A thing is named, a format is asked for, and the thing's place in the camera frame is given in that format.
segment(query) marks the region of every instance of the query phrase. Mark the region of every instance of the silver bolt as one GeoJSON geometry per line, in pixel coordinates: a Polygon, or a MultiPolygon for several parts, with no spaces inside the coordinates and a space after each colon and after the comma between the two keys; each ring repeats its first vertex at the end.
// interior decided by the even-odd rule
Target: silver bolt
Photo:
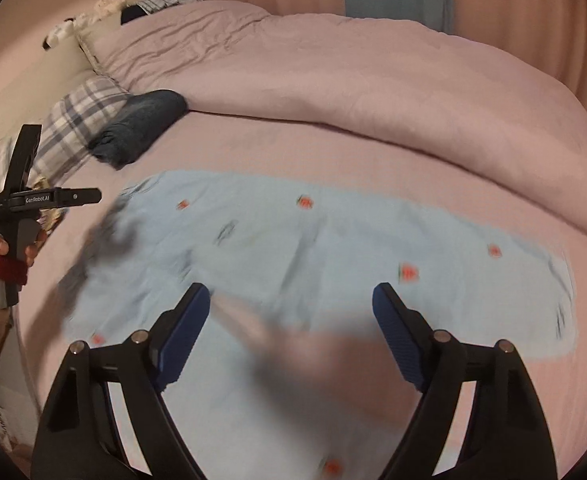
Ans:
{"type": "Polygon", "coordinates": [[[507,341],[506,339],[501,339],[497,342],[497,347],[500,348],[505,354],[510,354],[515,350],[513,343],[511,341],[507,341]]]}
{"type": "Polygon", "coordinates": [[[69,345],[69,352],[74,355],[79,354],[85,349],[85,342],[84,341],[74,341],[71,345],[69,345]]]}
{"type": "Polygon", "coordinates": [[[146,330],[136,330],[132,334],[132,341],[137,345],[140,343],[144,343],[145,341],[147,341],[147,339],[149,339],[149,332],[147,332],[146,330]]]}
{"type": "Polygon", "coordinates": [[[451,334],[449,334],[446,330],[436,330],[433,332],[433,339],[439,343],[448,343],[451,341],[451,334]]]}

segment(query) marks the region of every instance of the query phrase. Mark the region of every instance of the stuffed animal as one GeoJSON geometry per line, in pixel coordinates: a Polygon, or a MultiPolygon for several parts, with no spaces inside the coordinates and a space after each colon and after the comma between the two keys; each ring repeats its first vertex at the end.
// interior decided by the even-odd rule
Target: stuffed animal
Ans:
{"type": "Polygon", "coordinates": [[[120,12],[126,6],[126,0],[98,0],[91,12],[83,12],[75,18],[67,18],[52,28],[43,41],[43,48],[49,50],[57,46],[62,40],[74,35],[78,30],[89,27],[110,14],[120,12]]]}

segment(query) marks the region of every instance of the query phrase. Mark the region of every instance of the blue rubber pad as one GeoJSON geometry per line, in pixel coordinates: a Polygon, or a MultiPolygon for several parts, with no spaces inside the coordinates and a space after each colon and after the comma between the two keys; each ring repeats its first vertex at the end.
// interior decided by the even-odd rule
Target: blue rubber pad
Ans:
{"type": "Polygon", "coordinates": [[[406,381],[413,383],[419,392],[424,393],[427,385],[420,364],[420,349],[393,303],[384,293],[382,285],[376,286],[373,290],[372,304],[373,314],[400,368],[400,373],[406,381]]]}
{"type": "Polygon", "coordinates": [[[209,291],[203,286],[190,301],[158,353],[158,374],[154,380],[158,392],[162,392],[167,384],[176,382],[180,377],[191,349],[209,316],[209,304],[209,291]]]}

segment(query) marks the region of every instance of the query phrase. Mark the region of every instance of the red strap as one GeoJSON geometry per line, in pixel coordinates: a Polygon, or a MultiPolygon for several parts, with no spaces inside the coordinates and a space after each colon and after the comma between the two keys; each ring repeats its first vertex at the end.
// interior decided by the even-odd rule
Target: red strap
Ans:
{"type": "Polygon", "coordinates": [[[27,264],[7,256],[0,256],[0,280],[16,285],[27,284],[27,264]]]}

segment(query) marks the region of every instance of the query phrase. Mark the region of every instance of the pink bed sheet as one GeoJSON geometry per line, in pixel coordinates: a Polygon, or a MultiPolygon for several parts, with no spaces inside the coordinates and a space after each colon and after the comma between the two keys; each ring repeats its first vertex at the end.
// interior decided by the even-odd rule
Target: pink bed sheet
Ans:
{"type": "MultiPolygon", "coordinates": [[[[420,154],[340,130],[303,123],[192,112],[141,160],[114,171],[91,159],[66,183],[97,186],[99,205],[73,209],[43,248],[17,310],[26,361],[44,403],[70,341],[61,336],[58,281],[74,263],[89,229],[120,190],[164,170],[212,170],[280,176],[377,192],[440,206],[452,213],[530,238],[562,253],[576,282],[578,340],[561,358],[530,361],[560,474],[587,448],[587,236],[557,216],[467,171],[420,154]]],[[[465,388],[451,434],[464,434],[472,390],[465,388]]]]}

